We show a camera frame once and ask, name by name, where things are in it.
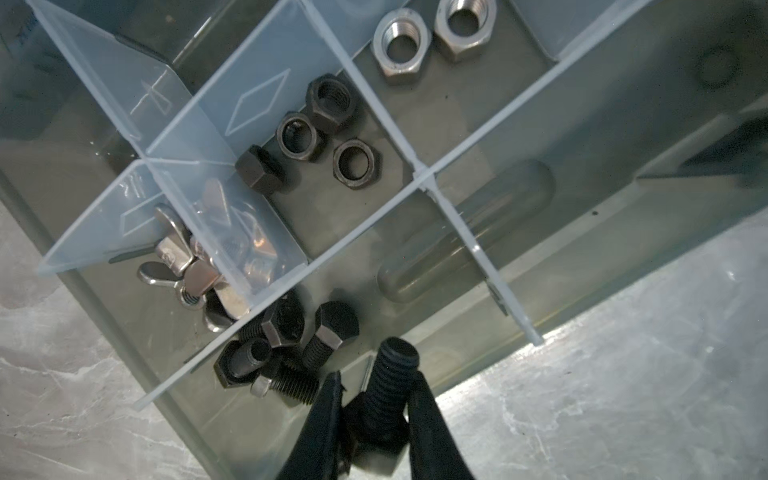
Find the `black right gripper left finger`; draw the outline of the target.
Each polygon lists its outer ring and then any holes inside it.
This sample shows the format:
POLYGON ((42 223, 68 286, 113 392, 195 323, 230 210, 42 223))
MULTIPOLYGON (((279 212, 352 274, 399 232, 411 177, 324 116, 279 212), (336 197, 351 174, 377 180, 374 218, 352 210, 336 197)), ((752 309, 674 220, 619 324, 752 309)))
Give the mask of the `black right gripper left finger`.
POLYGON ((343 386, 339 371, 326 376, 277 479, 337 479, 343 386))

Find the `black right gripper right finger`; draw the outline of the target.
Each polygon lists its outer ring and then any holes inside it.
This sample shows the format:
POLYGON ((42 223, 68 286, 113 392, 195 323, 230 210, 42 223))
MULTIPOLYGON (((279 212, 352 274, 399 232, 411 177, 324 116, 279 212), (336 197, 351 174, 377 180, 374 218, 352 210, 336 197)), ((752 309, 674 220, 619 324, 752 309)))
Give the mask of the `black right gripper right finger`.
POLYGON ((474 479, 420 371, 407 405, 411 478, 474 479))

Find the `silver wing nut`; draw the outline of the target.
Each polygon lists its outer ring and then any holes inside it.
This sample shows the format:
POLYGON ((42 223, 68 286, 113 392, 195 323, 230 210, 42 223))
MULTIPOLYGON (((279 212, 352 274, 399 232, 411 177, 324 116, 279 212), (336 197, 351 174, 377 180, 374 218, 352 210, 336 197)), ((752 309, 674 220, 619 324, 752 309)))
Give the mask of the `silver wing nut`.
POLYGON ((198 213, 253 287, 263 289, 274 281, 277 251, 251 203, 231 197, 219 179, 209 178, 202 188, 198 213))
POLYGON ((174 275, 182 277, 195 259, 190 247, 191 234, 171 206, 159 203, 154 207, 154 214, 166 230, 155 247, 155 253, 174 275))
POLYGON ((208 262, 196 260, 181 274, 174 273, 161 262, 145 262, 137 271, 138 278, 147 285, 173 288, 187 295, 200 297, 220 280, 221 273, 208 262))

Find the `black hex nut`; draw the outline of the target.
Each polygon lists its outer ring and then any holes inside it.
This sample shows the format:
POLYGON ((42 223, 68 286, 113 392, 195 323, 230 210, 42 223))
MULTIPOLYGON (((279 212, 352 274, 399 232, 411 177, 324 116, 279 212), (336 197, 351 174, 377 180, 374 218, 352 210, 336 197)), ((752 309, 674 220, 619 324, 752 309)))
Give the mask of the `black hex nut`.
POLYGON ((379 152, 360 139, 347 140, 333 152, 334 177, 351 190, 376 183, 380 171, 379 152))
POLYGON ((288 112, 279 123, 275 138, 281 153, 292 160, 313 162, 322 153, 326 139, 303 113, 288 112))
POLYGON ((305 101, 313 126, 326 135, 335 135, 353 123, 359 95, 345 79, 324 74, 308 84, 305 101))

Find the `silver hex nut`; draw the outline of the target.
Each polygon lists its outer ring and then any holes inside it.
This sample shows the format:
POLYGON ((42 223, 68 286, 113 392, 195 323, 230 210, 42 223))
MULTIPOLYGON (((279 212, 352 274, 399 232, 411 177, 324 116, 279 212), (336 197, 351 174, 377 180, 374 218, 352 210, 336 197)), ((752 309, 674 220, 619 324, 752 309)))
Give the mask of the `silver hex nut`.
POLYGON ((188 292, 185 285, 180 283, 175 288, 175 293, 181 306, 185 309, 197 311, 202 310, 206 305, 205 296, 195 296, 188 292))
POLYGON ((490 42, 497 18, 494 0, 442 0, 434 37, 441 54, 453 63, 480 55, 490 42))
POLYGON ((385 81, 390 85, 415 82, 426 62, 431 38, 431 31, 415 10, 399 8, 385 14, 371 41, 385 81))

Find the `grey compartment organizer box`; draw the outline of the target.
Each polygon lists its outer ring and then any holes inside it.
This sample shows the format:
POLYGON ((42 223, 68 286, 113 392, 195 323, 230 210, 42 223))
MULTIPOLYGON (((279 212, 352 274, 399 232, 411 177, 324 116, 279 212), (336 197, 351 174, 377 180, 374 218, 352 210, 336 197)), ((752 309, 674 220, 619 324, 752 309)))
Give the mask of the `grey compartment organizer box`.
POLYGON ((345 398, 379 343, 416 346, 436 393, 554 352, 562 323, 767 204, 763 1, 502 1, 479 56, 432 50, 390 85, 370 49, 390 1, 23 1, 1 5, 4 478, 271 479, 307 407, 225 389, 201 311, 139 280, 158 203, 257 289, 198 213, 209 178, 251 203, 307 314, 351 304, 327 369, 345 398), (313 162, 275 138, 324 74, 353 123, 313 162), (333 152, 360 139, 378 181, 333 152))

